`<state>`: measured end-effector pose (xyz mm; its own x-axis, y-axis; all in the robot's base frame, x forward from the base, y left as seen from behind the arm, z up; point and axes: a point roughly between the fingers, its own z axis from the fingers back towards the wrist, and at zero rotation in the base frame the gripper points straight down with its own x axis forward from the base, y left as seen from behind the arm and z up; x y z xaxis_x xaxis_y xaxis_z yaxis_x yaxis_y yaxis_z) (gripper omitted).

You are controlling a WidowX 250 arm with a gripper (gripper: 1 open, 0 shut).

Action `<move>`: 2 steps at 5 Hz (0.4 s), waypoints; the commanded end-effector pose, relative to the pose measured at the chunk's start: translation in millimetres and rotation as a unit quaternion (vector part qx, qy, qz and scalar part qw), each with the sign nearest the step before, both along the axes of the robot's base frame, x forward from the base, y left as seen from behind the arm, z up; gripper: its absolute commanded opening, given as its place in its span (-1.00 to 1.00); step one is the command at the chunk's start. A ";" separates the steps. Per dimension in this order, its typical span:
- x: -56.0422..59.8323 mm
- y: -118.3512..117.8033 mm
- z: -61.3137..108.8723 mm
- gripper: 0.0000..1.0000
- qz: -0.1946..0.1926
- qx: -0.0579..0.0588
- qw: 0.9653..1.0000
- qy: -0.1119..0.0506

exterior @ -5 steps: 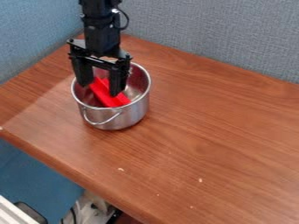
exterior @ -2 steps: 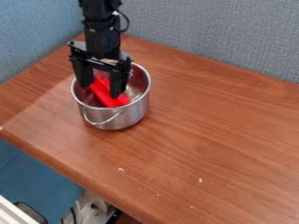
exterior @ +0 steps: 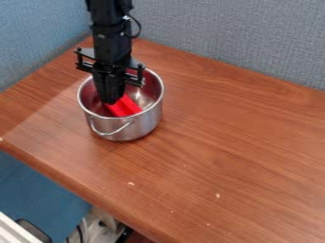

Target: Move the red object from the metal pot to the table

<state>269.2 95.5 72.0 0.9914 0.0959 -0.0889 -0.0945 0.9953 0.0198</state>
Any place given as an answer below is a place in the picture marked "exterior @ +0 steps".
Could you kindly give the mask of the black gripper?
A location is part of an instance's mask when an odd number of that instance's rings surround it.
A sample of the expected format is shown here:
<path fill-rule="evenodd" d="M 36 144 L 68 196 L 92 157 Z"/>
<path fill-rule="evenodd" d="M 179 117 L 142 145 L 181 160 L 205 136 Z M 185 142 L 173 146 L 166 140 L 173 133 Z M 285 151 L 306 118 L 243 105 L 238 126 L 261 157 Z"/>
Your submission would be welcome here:
<path fill-rule="evenodd" d="M 124 94 L 124 82 L 135 86 L 143 86 L 144 64 L 138 62 L 132 56 L 132 34 L 131 24 L 122 23 L 115 26 L 99 26 L 92 24 L 94 48 L 76 47 L 76 67 L 91 72 L 95 64 L 99 64 L 99 71 L 94 72 L 92 79 L 96 91 L 103 103 L 115 103 Z M 108 76 L 103 73 L 122 71 L 112 75 L 112 94 L 108 83 Z"/>

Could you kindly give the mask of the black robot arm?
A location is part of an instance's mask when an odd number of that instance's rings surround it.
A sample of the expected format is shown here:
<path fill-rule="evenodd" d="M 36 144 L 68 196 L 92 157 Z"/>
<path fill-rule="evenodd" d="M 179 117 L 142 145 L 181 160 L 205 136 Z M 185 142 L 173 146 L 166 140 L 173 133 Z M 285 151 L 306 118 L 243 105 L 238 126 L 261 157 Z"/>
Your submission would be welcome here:
<path fill-rule="evenodd" d="M 100 101 L 115 104 L 126 84 L 143 86 L 144 64 L 132 58 L 132 0 L 86 0 L 94 48 L 76 47 L 76 68 L 92 75 Z"/>

